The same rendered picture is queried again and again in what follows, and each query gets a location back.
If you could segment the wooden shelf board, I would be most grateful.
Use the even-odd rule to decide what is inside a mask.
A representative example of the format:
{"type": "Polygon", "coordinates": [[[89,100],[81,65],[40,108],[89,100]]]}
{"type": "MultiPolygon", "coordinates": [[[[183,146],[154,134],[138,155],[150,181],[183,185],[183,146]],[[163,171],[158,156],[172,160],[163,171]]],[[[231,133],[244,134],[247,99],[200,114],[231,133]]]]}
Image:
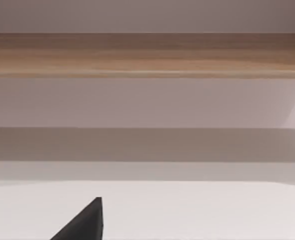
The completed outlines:
{"type": "Polygon", "coordinates": [[[0,78],[295,79],[295,33],[0,33],[0,78]]]}

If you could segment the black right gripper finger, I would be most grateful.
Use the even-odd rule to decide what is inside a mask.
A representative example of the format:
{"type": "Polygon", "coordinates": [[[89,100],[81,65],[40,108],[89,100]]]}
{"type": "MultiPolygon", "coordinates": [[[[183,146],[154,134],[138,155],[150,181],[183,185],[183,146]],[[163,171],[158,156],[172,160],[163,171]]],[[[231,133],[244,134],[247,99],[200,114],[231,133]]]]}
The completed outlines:
{"type": "Polygon", "coordinates": [[[50,240],[103,240],[102,197],[96,197],[50,240]]]}

